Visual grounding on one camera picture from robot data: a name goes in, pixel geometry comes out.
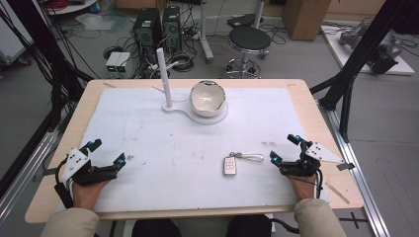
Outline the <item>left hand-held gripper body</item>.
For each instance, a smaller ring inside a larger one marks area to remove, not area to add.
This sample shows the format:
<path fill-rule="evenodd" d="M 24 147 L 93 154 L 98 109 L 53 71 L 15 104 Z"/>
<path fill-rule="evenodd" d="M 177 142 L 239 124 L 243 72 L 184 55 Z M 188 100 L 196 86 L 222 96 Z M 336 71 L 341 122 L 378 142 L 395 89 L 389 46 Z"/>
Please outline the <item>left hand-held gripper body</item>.
<path fill-rule="evenodd" d="M 89 152 L 89 148 L 72 148 L 67 155 L 64 170 L 59 181 L 62 183 L 73 181 L 80 186 L 91 186 L 117 177 L 119 172 L 118 164 L 106 167 L 92 166 L 88 157 Z"/>

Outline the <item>white foam mat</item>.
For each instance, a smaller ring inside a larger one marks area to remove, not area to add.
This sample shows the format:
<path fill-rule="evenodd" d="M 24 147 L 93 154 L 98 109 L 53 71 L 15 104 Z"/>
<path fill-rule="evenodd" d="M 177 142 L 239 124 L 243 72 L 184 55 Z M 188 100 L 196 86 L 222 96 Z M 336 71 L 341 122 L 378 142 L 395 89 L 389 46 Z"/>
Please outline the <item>white foam mat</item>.
<path fill-rule="evenodd" d="M 99 213 L 198 210 L 292 205 L 289 180 L 269 159 L 239 159 L 232 176 L 223 160 L 232 152 L 298 159 L 289 134 L 303 135 L 289 92 L 275 88 L 229 88 L 226 118 L 212 125 L 162 109 L 153 88 L 107 88 L 83 139 L 101 139 L 93 165 L 108 166 L 120 155 L 126 165 L 101 191 Z"/>

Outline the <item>white stand with post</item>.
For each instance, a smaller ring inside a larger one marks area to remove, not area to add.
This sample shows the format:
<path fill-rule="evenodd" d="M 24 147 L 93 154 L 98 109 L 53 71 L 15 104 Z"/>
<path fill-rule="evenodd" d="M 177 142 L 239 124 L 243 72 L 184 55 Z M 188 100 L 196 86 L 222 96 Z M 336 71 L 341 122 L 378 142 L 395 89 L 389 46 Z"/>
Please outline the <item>white stand with post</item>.
<path fill-rule="evenodd" d="M 165 103 L 162 105 L 162 110 L 166 113 L 181 113 L 186 115 L 190 120 L 195 123 L 202 125 L 213 125 L 222 122 L 228 115 L 228 102 L 226 100 L 226 106 L 218 116 L 205 118 L 196 114 L 190 103 L 190 92 L 187 99 L 182 101 L 175 101 L 171 96 L 171 89 L 169 85 L 169 79 L 167 74 L 167 66 L 164 56 L 164 50 L 159 47 L 156 49 L 156 55 L 158 60 L 158 66 L 160 69 L 160 75 L 162 80 L 163 89 L 162 92 L 165 96 Z"/>

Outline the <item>white desk leg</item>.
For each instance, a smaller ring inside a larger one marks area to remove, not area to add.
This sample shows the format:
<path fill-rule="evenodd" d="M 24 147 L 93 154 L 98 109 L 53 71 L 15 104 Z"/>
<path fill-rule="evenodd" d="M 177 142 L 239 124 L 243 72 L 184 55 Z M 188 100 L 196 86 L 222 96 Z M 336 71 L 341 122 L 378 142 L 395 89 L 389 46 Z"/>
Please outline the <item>white desk leg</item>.
<path fill-rule="evenodd" d="M 199 33 L 199 39 L 200 39 L 202 49 L 205 53 L 206 63 L 210 64 L 213 62 L 213 53 L 207 39 L 207 0 L 200 0 L 200 3 L 201 3 L 201 29 Z"/>

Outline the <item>black round stool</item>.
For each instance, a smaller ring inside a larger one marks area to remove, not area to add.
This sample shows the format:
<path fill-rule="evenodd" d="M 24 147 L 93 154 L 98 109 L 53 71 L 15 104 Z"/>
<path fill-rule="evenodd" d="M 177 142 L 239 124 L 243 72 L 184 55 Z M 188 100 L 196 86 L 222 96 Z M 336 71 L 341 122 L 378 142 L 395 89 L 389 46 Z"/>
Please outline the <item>black round stool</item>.
<path fill-rule="evenodd" d="M 224 73 L 229 78 L 261 77 L 261 67 L 249 58 L 251 54 L 264 58 L 271 45 L 267 33 L 254 27 L 237 27 L 228 34 L 228 43 L 242 53 L 240 58 L 230 59 L 224 66 Z"/>

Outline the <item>black computer tower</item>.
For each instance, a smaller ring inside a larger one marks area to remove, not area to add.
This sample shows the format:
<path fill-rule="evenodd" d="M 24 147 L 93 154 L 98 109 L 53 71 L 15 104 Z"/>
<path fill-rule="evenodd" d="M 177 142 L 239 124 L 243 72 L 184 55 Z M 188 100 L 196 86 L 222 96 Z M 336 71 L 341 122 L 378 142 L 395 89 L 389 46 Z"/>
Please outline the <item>black computer tower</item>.
<path fill-rule="evenodd" d="M 162 24 L 167 49 L 170 52 L 180 50 L 182 36 L 180 8 L 178 6 L 166 6 L 163 12 Z"/>
<path fill-rule="evenodd" d="M 163 40 L 159 10 L 157 8 L 142 8 L 132 30 L 135 41 L 142 47 L 156 47 Z"/>

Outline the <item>black metal frame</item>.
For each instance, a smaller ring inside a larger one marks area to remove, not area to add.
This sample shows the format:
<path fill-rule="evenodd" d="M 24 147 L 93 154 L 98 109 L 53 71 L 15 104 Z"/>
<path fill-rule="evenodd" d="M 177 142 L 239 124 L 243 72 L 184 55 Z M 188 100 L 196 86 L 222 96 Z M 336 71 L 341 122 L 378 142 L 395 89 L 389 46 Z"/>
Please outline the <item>black metal frame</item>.
<path fill-rule="evenodd" d="M 413 0 L 385 0 L 342 69 L 335 76 L 309 89 L 311 94 L 316 94 L 329 88 L 326 95 L 319 100 L 320 106 L 327 111 L 335 111 L 337 103 L 343 99 L 338 131 L 346 143 L 349 142 L 348 123 L 355 79 L 412 2 Z"/>
<path fill-rule="evenodd" d="M 94 77 L 80 70 L 75 63 L 71 63 L 64 56 L 33 0 L 6 0 L 6 2 L 34 40 L 34 46 L 29 45 L 29 42 L 13 24 L 8 13 L 1 8 L 0 18 L 30 53 L 43 77 L 51 85 L 52 108 L 0 179 L 0 199 L 11 189 L 12 183 L 29 161 L 30 155 L 43 136 L 58 125 L 63 107 L 67 104 L 75 104 L 81 99 L 84 92 L 81 82 L 94 80 Z"/>

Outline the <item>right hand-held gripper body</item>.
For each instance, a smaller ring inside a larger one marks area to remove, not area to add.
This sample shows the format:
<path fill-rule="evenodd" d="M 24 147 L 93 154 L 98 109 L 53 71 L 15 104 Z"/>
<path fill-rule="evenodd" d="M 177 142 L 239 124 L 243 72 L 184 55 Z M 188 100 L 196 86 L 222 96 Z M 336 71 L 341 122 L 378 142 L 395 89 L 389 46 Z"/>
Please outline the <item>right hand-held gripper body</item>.
<path fill-rule="evenodd" d="M 279 169 L 284 176 L 310 177 L 320 168 L 322 162 L 343 164 L 344 159 L 318 142 L 300 141 L 299 158 L 295 161 L 279 161 Z"/>

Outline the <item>grey robot device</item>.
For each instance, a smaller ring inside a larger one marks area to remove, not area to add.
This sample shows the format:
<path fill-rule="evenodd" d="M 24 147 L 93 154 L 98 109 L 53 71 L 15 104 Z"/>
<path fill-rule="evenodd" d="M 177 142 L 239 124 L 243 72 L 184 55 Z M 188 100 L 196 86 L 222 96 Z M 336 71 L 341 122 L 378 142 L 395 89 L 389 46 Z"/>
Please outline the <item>grey robot device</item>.
<path fill-rule="evenodd" d="M 361 22 L 352 30 L 344 32 L 339 38 L 341 45 L 348 45 L 354 49 L 367 32 L 370 23 Z M 401 41 L 396 39 L 391 33 L 387 33 L 384 39 L 375 49 L 373 55 L 367 61 L 374 74 L 384 74 L 392 66 L 397 64 L 395 57 L 401 52 Z"/>

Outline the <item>white platform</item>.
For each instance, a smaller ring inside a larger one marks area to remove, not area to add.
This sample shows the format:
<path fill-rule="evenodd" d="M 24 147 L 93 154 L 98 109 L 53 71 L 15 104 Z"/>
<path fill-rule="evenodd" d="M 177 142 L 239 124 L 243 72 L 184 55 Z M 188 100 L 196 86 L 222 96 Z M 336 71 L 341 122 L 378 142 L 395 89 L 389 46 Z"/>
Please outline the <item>white platform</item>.
<path fill-rule="evenodd" d="M 348 45 L 341 45 L 339 43 L 341 32 L 338 27 L 322 26 L 321 30 L 338 64 L 340 67 L 343 67 L 353 50 Z M 386 75 L 410 76 L 415 73 L 415 71 L 400 56 L 396 56 L 395 61 L 396 64 L 385 72 Z"/>

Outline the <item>white ceramic bowl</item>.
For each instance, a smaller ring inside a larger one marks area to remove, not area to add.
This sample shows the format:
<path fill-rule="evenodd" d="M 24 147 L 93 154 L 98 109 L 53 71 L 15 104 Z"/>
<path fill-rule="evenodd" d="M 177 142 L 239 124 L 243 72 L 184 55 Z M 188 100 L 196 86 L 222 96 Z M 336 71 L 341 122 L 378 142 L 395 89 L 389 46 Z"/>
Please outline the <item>white ceramic bowl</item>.
<path fill-rule="evenodd" d="M 191 89 L 190 103 L 193 111 L 201 117 L 218 116 L 226 106 L 225 91 L 214 81 L 200 81 Z"/>

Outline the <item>silver car key with strap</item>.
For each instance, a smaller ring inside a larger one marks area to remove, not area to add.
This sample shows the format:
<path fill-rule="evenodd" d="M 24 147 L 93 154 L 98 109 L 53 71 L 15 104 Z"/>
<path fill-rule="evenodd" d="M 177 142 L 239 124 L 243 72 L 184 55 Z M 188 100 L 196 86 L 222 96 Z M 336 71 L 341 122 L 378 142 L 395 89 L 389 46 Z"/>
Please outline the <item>silver car key with strap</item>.
<path fill-rule="evenodd" d="M 245 159 L 250 161 L 262 162 L 264 156 L 256 153 L 230 152 L 223 158 L 223 175 L 234 176 L 237 172 L 236 160 Z"/>

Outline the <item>person's left hand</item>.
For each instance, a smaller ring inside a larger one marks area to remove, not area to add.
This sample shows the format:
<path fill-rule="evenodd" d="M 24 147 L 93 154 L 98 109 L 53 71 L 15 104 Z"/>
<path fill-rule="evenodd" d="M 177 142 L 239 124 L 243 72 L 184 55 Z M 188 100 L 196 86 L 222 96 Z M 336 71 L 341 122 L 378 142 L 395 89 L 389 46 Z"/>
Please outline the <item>person's left hand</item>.
<path fill-rule="evenodd" d="M 102 189 L 108 184 L 108 181 L 94 184 L 92 186 L 80 186 L 76 183 L 72 185 L 73 206 L 93 210 Z"/>

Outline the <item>cardboard box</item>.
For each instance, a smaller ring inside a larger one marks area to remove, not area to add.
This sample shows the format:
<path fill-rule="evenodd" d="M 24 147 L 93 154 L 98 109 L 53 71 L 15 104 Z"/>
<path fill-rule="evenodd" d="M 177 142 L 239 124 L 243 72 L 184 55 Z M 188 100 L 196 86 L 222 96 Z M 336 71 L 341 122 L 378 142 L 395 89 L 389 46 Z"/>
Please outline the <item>cardboard box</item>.
<path fill-rule="evenodd" d="M 291 40 L 315 40 L 332 0 L 287 0 L 282 20 Z"/>

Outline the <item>clear plastic sheet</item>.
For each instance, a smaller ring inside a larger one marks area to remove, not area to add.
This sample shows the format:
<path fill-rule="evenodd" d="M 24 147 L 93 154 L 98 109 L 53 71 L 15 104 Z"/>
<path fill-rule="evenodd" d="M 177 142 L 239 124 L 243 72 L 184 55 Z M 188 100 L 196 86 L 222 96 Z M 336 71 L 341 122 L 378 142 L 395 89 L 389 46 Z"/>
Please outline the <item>clear plastic sheet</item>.
<path fill-rule="evenodd" d="M 88 13 L 77 16 L 75 20 L 81 23 L 86 31 L 115 32 L 126 25 L 126 18 L 115 14 L 102 16 Z"/>

